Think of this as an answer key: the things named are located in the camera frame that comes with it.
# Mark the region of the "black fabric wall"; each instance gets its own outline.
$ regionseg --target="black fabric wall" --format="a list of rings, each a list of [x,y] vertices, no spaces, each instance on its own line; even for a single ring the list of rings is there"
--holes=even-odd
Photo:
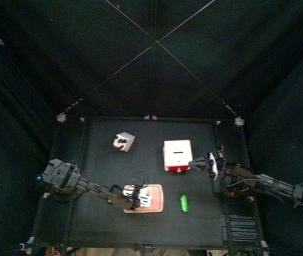
[[[15,255],[10,251],[30,235],[36,176],[56,129],[52,111],[11,57],[0,49],[0,255]]]
[[[303,1],[0,1],[0,38],[0,250],[28,238],[78,98],[73,116],[233,118],[224,100],[255,171],[303,181]],[[303,213],[263,202],[267,240],[303,251]]]
[[[249,116],[247,131],[253,170],[303,182],[303,60]],[[260,206],[267,242],[303,251],[303,211],[267,197]]]

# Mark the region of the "cable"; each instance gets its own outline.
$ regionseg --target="cable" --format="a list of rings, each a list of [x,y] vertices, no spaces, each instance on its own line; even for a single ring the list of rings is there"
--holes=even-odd
[[[212,3],[215,0],[209,1],[160,39],[158,42],[165,39]]]
[[[237,113],[232,110],[232,108],[229,107],[229,105],[224,102],[224,100],[219,97],[219,95],[215,93],[215,91],[207,86],[207,84],[199,79],[199,77],[193,74],[193,72],[188,69],[188,67],[180,62],[180,60],[176,58],[176,56],[168,51],[168,49],[162,46],[162,44],[160,44],[160,42],[156,40],[156,44],[162,48],[162,50],[168,53],[168,55],[174,59],[174,61],[177,62],[177,64],[186,70],[186,72],[190,74],[190,76],[196,79],[196,81],[200,83],[200,85],[203,85],[211,95],[221,102],[221,104],[224,105],[224,107],[229,110],[229,112],[233,114],[235,117],[237,117]]]
[[[142,174],[142,182],[141,182],[141,187],[142,188],[145,188],[146,186],[148,186],[148,175],[145,174],[145,172],[144,171],[136,171],[134,173],[133,173],[133,176],[132,176],[132,183],[136,183],[136,179],[137,178],[140,178],[140,174]]]
[[[137,25],[137,23],[126,16],[126,14],[112,4],[110,1],[105,0],[105,2],[113,7],[113,9],[128,19],[128,21],[138,28],[138,30],[149,36],[148,32]]]
[[[86,182],[89,182],[88,177],[85,176],[81,168],[78,167],[77,161],[72,159],[70,161],[68,161],[68,164],[72,164],[76,167],[76,170],[78,170],[81,177]]]
[[[225,186],[225,188],[229,188],[229,187],[237,185],[239,183],[241,183],[241,182],[244,182],[244,181],[259,181],[259,182],[260,182],[259,179],[243,179],[243,180],[239,180],[237,182],[229,184],[228,186]]]
[[[112,74],[110,76],[108,76],[94,87],[93,89],[90,89],[88,92],[86,92],[86,96],[89,94],[93,93],[93,91],[105,83],[110,80],[110,78],[150,49],[150,47],[145,48],[145,50],[138,53],[133,58],[132,60],[129,60]],[[61,114],[65,114],[81,101],[84,100],[84,98],[80,98],[77,99],[66,108],[65,110],[61,112]]]
[[[264,193],[267,193],[268,195],[273,196],[277,200],[280,200],[281,203],[285,203],[284,200],[279,196],[276,196],[273,193],[271,193],[269,191],[267,191],[267,190],[260,190],[260,191],[264,191]]]
[[[288,192],[284,189],[281,188],[277,188],[277,189],[280,189],[284,193],[287,193],[285,196],[293,200],[295,204],[300,205],[300,202],[296,200],[296,198],[291,194],[288,194]]]

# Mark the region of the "white box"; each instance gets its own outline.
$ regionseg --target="white box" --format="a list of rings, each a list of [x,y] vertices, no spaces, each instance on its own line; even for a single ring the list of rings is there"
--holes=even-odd
[[[165,171],[181,172],[189,169],[192,161],[189,140],[164,141],[164,169]]]

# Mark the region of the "black platform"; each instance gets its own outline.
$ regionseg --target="black platform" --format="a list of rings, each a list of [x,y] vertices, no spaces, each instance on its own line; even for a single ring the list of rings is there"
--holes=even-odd
[[[128,153],[112,146],[117,133],[136,139]],[[164,192],[161,213],[125,214],[89,193],[73,202],[41,199],[34,225],[36,237],[46,244],[73,247],[223,248],[223,207],[207,173],[164,171],[165,140],[189,140],[192,157],[215,153],[220,141],[229,159],[248,164],[243,131],[231,121],[116,120],[85,118],[60,125],[50,159],[76,161],[84,174],[105,186],[129,184],[136,172],[144,172],[149,184]],[[188,213],[180,209],[180,196],[188,198]]]

